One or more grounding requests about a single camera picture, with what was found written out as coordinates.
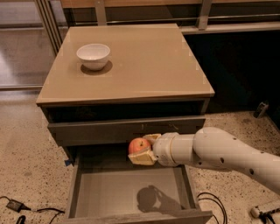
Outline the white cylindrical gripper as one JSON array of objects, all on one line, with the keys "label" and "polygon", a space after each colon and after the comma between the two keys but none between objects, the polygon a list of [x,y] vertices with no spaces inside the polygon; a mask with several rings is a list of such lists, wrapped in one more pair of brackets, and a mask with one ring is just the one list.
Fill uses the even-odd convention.
[{"label": "white cylindrical gripper", "polygon": [[153,152],[145,150],[129,154],[129,160],[134,165],[154,165],[157,161],[163,166],[201,164],[193,149],[194,134],[180,135],[174,132],[161,136],[157,133],[145,135],[143,138],[152,145]]}]

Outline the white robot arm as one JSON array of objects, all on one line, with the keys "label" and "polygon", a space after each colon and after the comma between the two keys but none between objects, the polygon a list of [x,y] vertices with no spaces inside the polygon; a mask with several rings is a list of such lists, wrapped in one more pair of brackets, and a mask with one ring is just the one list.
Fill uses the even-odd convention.
[{"label": "white robot arm", "polygon": [[205,127],[194,134],[150,134],[129,143],[134,165],[190,165],[243,173],[280,193],[280,157],[257,150],[225,130]]}]

